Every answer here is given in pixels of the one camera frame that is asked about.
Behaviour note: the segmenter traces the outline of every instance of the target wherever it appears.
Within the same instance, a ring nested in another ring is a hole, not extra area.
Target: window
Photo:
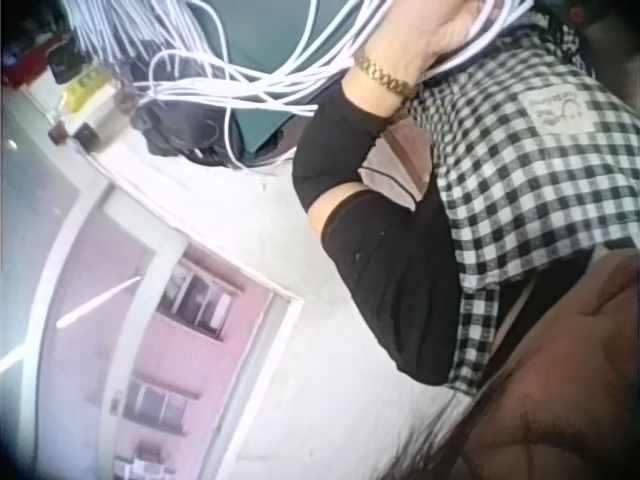
[[[220,339],[233,298],[213,276],[185,262],[175,266],[158,310],[172,320]]]
[[[188,400],[138,380],[129,383],[125,417],[170,433],[182,433]]]

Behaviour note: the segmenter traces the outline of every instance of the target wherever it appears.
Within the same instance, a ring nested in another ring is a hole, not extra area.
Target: white cable
[[[229,62],[229,48],[224,24],[214,8],[221,0],[62,0],[71,26],[78,33],[79,44],[103,61],[117,64],[131,50],[145,56],[145,43],[161,50],[150,62],[147,82],[136,86],[148,92],[143,100],[187,101],[225,109],[224,138],[228,156],[242,170],[230,145],[232,109],[261,109],[311,116],[315,105],[306,103],[336,74],[353,65],[353,54],[364,44],[392,5],[392,0],[347,0],[324,29],[311,39],[318,14],[319,0],[308,0],[309,10],[301,37],[289,58],[272,72],[262,72]],[[469,32],[469,41],[459,52],[435,65],[425,76],[432,78],[459,67],[480,54],[501,32],[525,14],[534,0],[485,0]],[[207,44],[200,25],[189,6],[202,9],[218,31],[220,57]],[[330,41],[344,22],[352,24],[331,48],[308,61]],[[108,19],[116,23],[109,25]],[[167,66],[175,62],[176,77],[180,59],[204,66],[205,75],[174,81],[155,80],[154,70],[160,59]]]

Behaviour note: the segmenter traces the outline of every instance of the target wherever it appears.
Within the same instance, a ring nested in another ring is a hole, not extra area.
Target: black and white gingham fabric
[[[489,361],[500,285],[639,238],[640,120],[589,74],[575,32],[552,26],[528,14],[409,105],[433,144],[460,267],[448,386],[469,395]]]

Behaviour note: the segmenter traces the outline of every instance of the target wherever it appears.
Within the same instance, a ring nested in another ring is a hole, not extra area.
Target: skin
[[[415,83],[438,55],[460,46],[478,13],[463,0],[396,0],[365,46],[387,73]],[[402,99],[358,69],[343,80],[346,97],[362,110],[391,116]],[[321,234],[331,212],[360,183],[340,185],[309,210]],[[474,430],[467,456],[489,478],[584,478],[584,464],[549,446],[514,445],[522,419],[581,432],[603,455],[615,456],[633,442],[633,386],[638,380],[638,251],[606,253],[582,280],[538,322],[512,354],[506,371],[516,373],[504,395]]]
[[[514,351],[503,370],[516,374],[467,445],[488,478],[527,478],[526,449],[514,445],[525,417],[580,432],[602,456],[637,445],[639,258],[637,250],[606,254]],[[534,479],[585,478],[570,453],[549,446],[529,453]]]

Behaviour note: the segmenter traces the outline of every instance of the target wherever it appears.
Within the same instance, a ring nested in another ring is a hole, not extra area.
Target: fluorescent light
[[[7,355],[0,359],[0,373],[13,367],[16,363],[24,358],[24,344],[11,350]]]
[[[113,297],[119,291],[127,288],[132,283],[135,283],[138,280],[140,280],[140,278],[141,278],[140,276],[134,277],[134,278],[132,278],[130,280],[127,280],[124,283],[121,283],[117,287],[113,287],[111,290],[108,290],[108,291],[98,295],[97,297],[92,298],[87,303],[84,303],[83,305],[80,305],[78,308],[76,308],[75,310],[67,313],[64,317],[62,317],[60,320],[58,320],[56,322],[56,327],[58,327],[58,328],[68,327],[73,322],[75,322],[80,317],[82,317],[83,315],[89,313],[94,308],[97,308],[100,305],[102,305],[104,302],[109,300],[111,297]]]

